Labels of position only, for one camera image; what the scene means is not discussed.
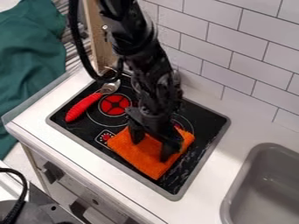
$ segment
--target red burner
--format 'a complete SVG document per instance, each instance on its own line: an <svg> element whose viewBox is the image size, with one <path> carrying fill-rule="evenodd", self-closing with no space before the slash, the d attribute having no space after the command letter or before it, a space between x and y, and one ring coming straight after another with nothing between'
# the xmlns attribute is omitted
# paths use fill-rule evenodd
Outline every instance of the red burner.
<svg viewBox="0 0 299 224"><path fill-rule="evenodd" d="M112 94L101 101L101 111L107 116L122 116L125 108L129 107L129 98L122 94Z"/></svg>

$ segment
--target orange sponge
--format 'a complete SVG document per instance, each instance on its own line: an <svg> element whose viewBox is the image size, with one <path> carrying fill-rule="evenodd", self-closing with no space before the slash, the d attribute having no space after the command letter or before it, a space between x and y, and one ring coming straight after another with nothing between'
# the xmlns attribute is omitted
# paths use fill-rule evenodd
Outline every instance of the orange sponge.
<svg viewBox="0 0 299 224"><path fill-rule="evenodd" d="M186 152L189 145L194 141L193 134L178 129L178 132L184 138L183 147L180 153L173 154L165 162L160 162L160 153L162 144L155 138L146 135L145 138L137 145L131 141L129 128L125 128L113 138L108 140L108 147L114 150L121 157L126 159L135 168L152 179L159 179L164 175L177 161L179 156Z"/></svg>

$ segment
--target black cable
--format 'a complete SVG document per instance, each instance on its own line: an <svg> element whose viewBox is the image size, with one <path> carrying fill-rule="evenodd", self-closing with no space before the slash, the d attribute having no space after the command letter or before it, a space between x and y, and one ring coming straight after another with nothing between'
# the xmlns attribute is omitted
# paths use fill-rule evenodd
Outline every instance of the black cable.
<svg viewBox="0 0 299 224"><path fill-rule="evenodd" d="M10 168L0 168L0 172L9 172L9 173L15 174L22 180L23 191L22 191L20 197L18 198L15 206L6 215L4 220L0 222L1 224L13 224L16 221L19 214L21 213L22 208L23 208L24 203L25 203L24 200L25 200L26 194L28 192L27 181L26 181L24 175L22 173L20 173L19 171L15 171L15 170L12 170Z"/></svg>
<svg viewBox="0 0 299 224"><path fill-rule="evenodd" d="M78 8L79 8L79 0L69 0L69 23L71 32L73 35L73 41L76 45L80 60L89 73L89 75L97 81L99 84L104 84L105 82L115 82L120 78L120 74L117 73L115 77L112 79L105 79L105 77L100 77L100 75L97 74L97 72L94 70L92 64L90 63L90 60L88 58L87 52L84 48L83 42L81 40L80 31L78 27Z"/></svg>

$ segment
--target subway tile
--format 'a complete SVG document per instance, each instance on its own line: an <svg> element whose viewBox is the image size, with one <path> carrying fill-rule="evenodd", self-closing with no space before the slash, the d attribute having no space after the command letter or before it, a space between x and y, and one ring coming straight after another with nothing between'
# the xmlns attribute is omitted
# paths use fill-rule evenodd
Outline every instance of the subway tile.
<svg viewBox="0 0 299 224"><path fill-rule="evenodd" d="M299 24L299 1L283 0L278 17Z"/></svg>
<svg viewBox="0 0 299 224"><path fill-rule="evenodd" d="M267 46L266 40L255 38L216 24L210 24L208 42L259 60L262 59Z"/></svg>
<svg viewBox="0 0 299 224"><path fill-rule="evenodd" d="M299 132L299 116L283 109L278 110L275 123L278 123L287 129Z"/></svg>
<svg viewBox="0 0 299 224"><path fill-rule="evenodd" d="M298 24L244 10L240 30L256 37L299 49Z"/></svg>
<svg viewBox="0 0 299 224"><path fill-rule="evenodd" d="M208 23L184 13L160 7L159 24L193 37L204 39Z"/></svg>
<svg viewBox="0 0 299 224"><path fill-rule="evenodd" d="M299 73L299 51L270 43L264 60L272 65Z"/></svg>
<svg viewBox="0 0 299 224"><path fill-rule="evenodd" d="M143 0L139 0L138 3L140 4L142 10L146 11L153 22L156 23L158 17L158 6L156 4L148 3Z"/></svg>
<svg viewBox="0 0 299 224"><path fill-rule="evenodd" d="M219 99L221 98L223 91L222 85L197 74L188 72L182 68L179 69L179 72L181 74L183 84L192 88L196 88L199 91L208 93L209 95L213 95Z"/></svg>
<svg viewBox="0 0 299 224"><path fill-rule="evenodd" d="M232 102L238 107L250 111L252 114L263 117L272 122L275 117L277 107L272 106L266 102L259 101L253 97L242 94L236 90L226 87L222 100L224 102Z"/></svg>
<svg viewBox="0 0 299 224"><path fill-rule="evenodd" d="M179 48L180 33L178 31L173 31L161 25L158 26L158 30L158 37L161 43L173 48Z"/></svg>
<svg viewBox="0 0 299 224"><path fill-rule="evenodd" d="M292 73L238 53L233 54L231 70L272 86L287 89Z"/></svg>
<svg viewBox="0 0 299 224"><path fill-rule="evenodd" d="M184 12L194 17L237 29L241 8L211 0L184 0Z"/></svg>
<svg viewBox="0 0 299 224"><path fill-rule="evenodd" d="M294 74L294 77L289 85L289 92L299 95L299 75Z"/></svg>
<svg viewBox="0 0 299 224"><path fill-rule="evenodd" d="M202 60L196 57L193 57L187 53L180 52L176 49L163 46L163 49L166 51L170 62L174 65L182 67L188 71L191 71L195 74L199 74L202 66Z"/></svg>
<svg viewBox="0 0 299 224"><path fill-rule="evenodd" d="M253 96L299 115L299 96L297 95L258 81L255 85Z"/></svg>
<svg viewBox="0 0 299 224"><path fill-rule="evenodd" d="M228 67L232 56L231 51L186 35L182 35L181 41L181 50L183 52Z"/></svg>
<svg viewBox="0 0 299 224"><path fill-rule="evenodd" d="M183 0L147 0L153 4L159 4L176 11L183 10Z"/></svg>
<svg viewBox="0 0 299 224"><path fill-rule="evenodd" d="M220 0L252 11L276 16L282 0Z"/></svg>
<svg viewBox="0 0 299 224"><path fill-rule="evenodd" d="M225 86L239 90L245 94L251 94L254 80L244 75L227 70L212 63L204 62L202 76L217 81Z"/></svg>

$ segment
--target metal sink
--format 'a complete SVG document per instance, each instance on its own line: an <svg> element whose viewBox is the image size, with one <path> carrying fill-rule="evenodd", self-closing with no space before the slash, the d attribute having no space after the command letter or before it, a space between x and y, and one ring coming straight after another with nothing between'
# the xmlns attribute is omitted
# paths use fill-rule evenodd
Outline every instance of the metal sink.
<svg viewBox="0 0 299 224"><path fill-rule="evenodd" d="M224 224L298 224L299 154L272 143L254 147L220 215Z"/></svg>

